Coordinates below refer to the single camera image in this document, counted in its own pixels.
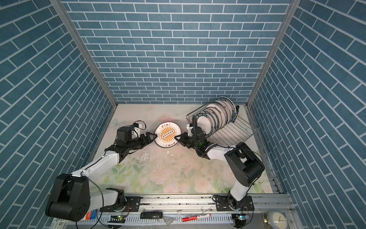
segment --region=table surface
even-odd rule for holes
[[[187,132],[186,115],[198,108],[197,104],[120,104],[113,115],[95,157],[113,144],[120,126],[143,120],[147,127],[141,133],[154,133],[156,127],[167,121],[177,123]],[[245,107],[239,116],[248,120]],[[245,142],[258,152],[254,137]],[[194,149],[177,144],[161,148],[155,142],[128,155],[122,162],[100,176],[96,183],[101,188],[119,188],[126,193],[227,193],[235,177],[227,162],[199,157]],[[264,171],[249,193],[272,193]]]

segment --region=plate with orange sunburst design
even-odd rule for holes
[[[175,122],[164,122],[155,130],[155,134],[158,135],[155,143],[162,148],[170,148],[178,143],[174,137],[181,133],[180,127]]]

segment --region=red marker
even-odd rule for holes
[[[208,214],[207,213],[207,214],[202,214],[202,215],[187,217],[187,218],[183,218],[182,221],[183,222],[187,222],[187,221],[196,220],[196,219],[200,219],[200,218],[207,218],[207,217],[211,217],[211,214]]]

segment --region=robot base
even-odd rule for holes
[[[228,199],[230,198],[229,196],[221,196],[221,195],[214,195],[213,198],[215,199],[214,201],[216,202],[216,210],[217,211],[232,211],[233,209],[231,208]],[[248,209],[248,211],[253,211],[254,210],[254,205],[253,205],[253,201],[251,196],[245,196],[240,203],[237,203],[238,206],[240,206],[239,210],[243,210],[246,211]]]

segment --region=alarm clock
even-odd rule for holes
[[[279,211],[263,212],[265,226],[272,229],[287,229],[288,222],[285,215]]]

